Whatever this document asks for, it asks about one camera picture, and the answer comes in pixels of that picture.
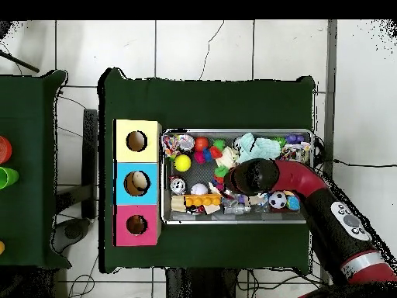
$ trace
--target metal tray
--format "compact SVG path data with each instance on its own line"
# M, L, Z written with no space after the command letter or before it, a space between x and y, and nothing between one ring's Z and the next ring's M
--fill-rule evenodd
M173 135L176 130L165 130L163 135ZM283 130L283 129L187 129L186 132L193 137L204 136L209 142L215 139L223 139L226 146L232 146L234 139L243 136L245 133L252 133L254 137L285 137L291 133L303 135L305 141L311 144L309 164L313 166L313 138L310 130ZM165 156L161 159L161 215L167 224L306 224L300 213L245 213L243 215L223 214L223 210L210 215L190 215L171 211L171 190L168 176L181 175L186 181L186 190L198 182L208 184L211 182L216 162L211 161L202 165L192 161L192 166L187 172L180 173L174 169L172 162Z

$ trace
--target circular button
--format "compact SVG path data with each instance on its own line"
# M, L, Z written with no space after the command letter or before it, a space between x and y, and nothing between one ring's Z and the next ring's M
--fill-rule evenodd
M356 216L353 215L346 215L343 218L343 221L346 225L350 226L350 227L358 227L360 225L360 221L358 220L358 218L356 218Z

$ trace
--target green tablecloth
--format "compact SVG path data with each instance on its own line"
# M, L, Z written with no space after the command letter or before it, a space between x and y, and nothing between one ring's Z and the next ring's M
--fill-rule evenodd
M298 81L128 80L108 69L98 82L101 207L99 264L115 267L296 266L308 272L309 230L299 224L163 225L157 246L112 246L112 120L166 128L312 129L310 77Z
M66 78L52 71L42 78L0 76L0 135L12 144L2 167L19 181L0 190L0 265L64 268L66 258L50 249L55 212L54 101Z

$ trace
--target green cup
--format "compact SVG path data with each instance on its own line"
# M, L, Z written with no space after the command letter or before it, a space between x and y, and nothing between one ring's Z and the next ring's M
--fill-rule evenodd
M0 167L0 189L14 184L19 178L19 173L11 168Z

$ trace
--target pink box panel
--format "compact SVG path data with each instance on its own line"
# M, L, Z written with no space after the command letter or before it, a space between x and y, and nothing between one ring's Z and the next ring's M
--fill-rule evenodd
M153 246L157 244L159 232L157 205L116 206L116 246ZM139 235L127 230L126 222L133 215L141 215L147 222L147 229Z

